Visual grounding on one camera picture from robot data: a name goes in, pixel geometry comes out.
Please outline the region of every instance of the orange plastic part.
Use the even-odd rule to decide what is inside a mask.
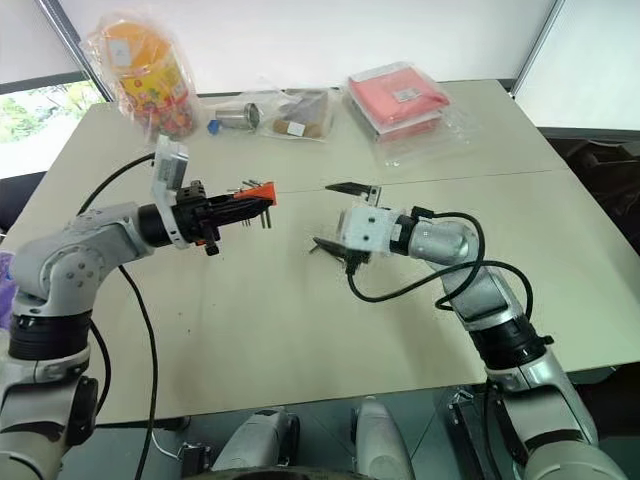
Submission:
[[[259,187],[252,188],[250,190],[244,190],[242,192],[236,193],[233,198],[243,198],[243,197],[259,197],[259,198],[267,198],[273,202],[273,206],[277,205],[276,203],[276,189],[273,182],[265,183]]]

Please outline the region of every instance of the window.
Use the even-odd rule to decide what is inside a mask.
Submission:
[[[89,107],[90,81],[0,95],[0,178],[48,170]]]

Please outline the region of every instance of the packaged snack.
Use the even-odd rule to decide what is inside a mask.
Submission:
[[[122,113],[148,137],[180,139],[194,130],[198,101],[185,60],[153,22],[136,15],[103,17],[82,46]]]

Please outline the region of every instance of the robotic arm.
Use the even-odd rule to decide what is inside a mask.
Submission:
[[[166,138],[155,161],[156,204],[90,210],[15,256],[19,291],[0,359],[0,478],[53,479],[66,451],[91,436],[98,382],[83,373],[93,303],[107,275],[171,243],[215,255],[218,227],[275,203],[273,184],[211,198],[198,181],[181,188],[187,156]]]
[[[462,223],[435,223],[433,212],[418,207],[410,215],[378,208],[380,187],[348,183],[327,188],[364,196],[367,201],[343,214],[337,242],[315,239],[320,247],[345,259],[348,275],[368,261],[370,252],[424,260],[434,270],[477,259],[478,238]],[[445,292],[454,292],[471,268],[445,274]],[[499,390],[502,433],[514,459],[526,465],[526,479],[626,478],[597,448],[594,421],[548,348],[553,340],[538,336],[498,270],[480,267],[450,304]]]

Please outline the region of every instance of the table surface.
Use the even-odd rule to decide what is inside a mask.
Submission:
[[[338,262],[309,254],[312,235],[331,235],[346,195],[334,181],[384,185],[381,205],[476,215],[488,258],[521,268],[533,283],[533,322],[553,335],[568,370],[640,360],[640,261],[524,114],[496,82],[447,85],[482,124],[466,152],[392,169],[376,164],[346,112],[326,143],[202,132],[186,142],[187,179],[210,195],[245,178],[275,180],[274,228],[221,231],[221,254],[162,248],[130,265],[158,341],[158,416],[358,396],[484,380],[468,335],[435,310],[432,284],[383,304],[349,292]],[[146,152],[144,139],[111,105],[93,107],[2,245],[60,228],[108,174]],[[140,166],[96,201],[149,203],[151,169]],[[356,277],[382,293],[428,273],[402,257],[379,257]],[[517,281],[512,282],[520,295]],[[135,297],[117,273],[100,290],[94,320],[114,375],[99,422],[146,417],[147,335]],[[94,346],[89,372],[102,378]]]

